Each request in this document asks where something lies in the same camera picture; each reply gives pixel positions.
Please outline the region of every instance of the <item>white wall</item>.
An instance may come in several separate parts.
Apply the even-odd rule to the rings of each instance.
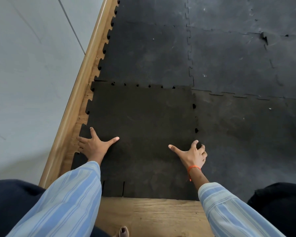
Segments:
[[[86,52],[103,0],[60,1],[84,52]]]
[[[58,0],[0,0],[0,179],[39,183],[83,56]]]

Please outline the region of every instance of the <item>foot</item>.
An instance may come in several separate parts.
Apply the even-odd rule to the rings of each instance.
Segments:
[[[113,237],[129,237],[129,231],[126,226],[120,228],[118,234],[114,235]]]

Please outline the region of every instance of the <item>finger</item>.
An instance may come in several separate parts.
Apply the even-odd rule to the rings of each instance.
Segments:
[[[198,149],[198,151],[202,154],[205,151],[205,146],[202,145],[201,148]]]
[[[207,153],[206,153],[206,151],[203,152],[202,156],[203,156],[204,158],[207,157]]]
[[[78,146],[80,146],[80,147],[82,147],[82,148],[84,148],[85,147],[85,143],[82,143],[82,142],[78,142]]]
[[[111,145],[113,145],[113,144],[114,144],[116,141],[118,141],[119,139],[120,139],[119,137],[115,137],[115,138],[109,140],[109,141],[107,142],[107,144],[108,144],[109,147],[110,147]]]
[[[90,132],[91,132],[92,139],[99,138],[93,127],[90,127]]]
[[[176,153],[177,155],[180,155],[183,151],[181,151],[180,149],[178,149],[177,147],[175,147],[174,145],[168,145],[169,149],[171,151],[173,151],[174,153]]]
[[[83,138],[83,137],[81,137],[81,136],[78,136],[78,137],[77,137],[77,140],[79,140],[79,141],[82,142],[82,143],[87,143],[87,142],[88,142],[88,139],[87,139],[87,138]]]
[[[196,149],[196,144],[197,143],[198,143],[198,140],[193,141],[192,144],[191,144],[191,149],[192,148],[195,148]]]

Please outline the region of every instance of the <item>striped shirt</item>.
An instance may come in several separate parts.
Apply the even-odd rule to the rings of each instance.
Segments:
[[[101,193],[100,167],[90,161],[52,183],[7,236],[90,236]],[[198,196],[216,237],[284,236],[218,183],[204,184]]]

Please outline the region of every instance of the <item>wooden floor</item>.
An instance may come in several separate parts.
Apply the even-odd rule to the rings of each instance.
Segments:
[[[104,44],[109,42],[106,35],[108,30],[112,29],[111,17],[115,16],[116,5],[117,0],[114,0],[98,49],[98,57],[90,76],[89,86],[80,107],[67,154],[62,162],[60,175],[70,171],[74,153],[78,149],[76,137],[79,135],[81,124],[86,124],[88,121],[85,109],[88,99],[93,97],[90,85],[94,76],[99,76],[98,64],[99,60],[104,58],[102,51]],[[96,226],[114,235],[123,225],[128,227],[130,236],[134,237],[213,236],[203,208],[198,201],[102,197]]]

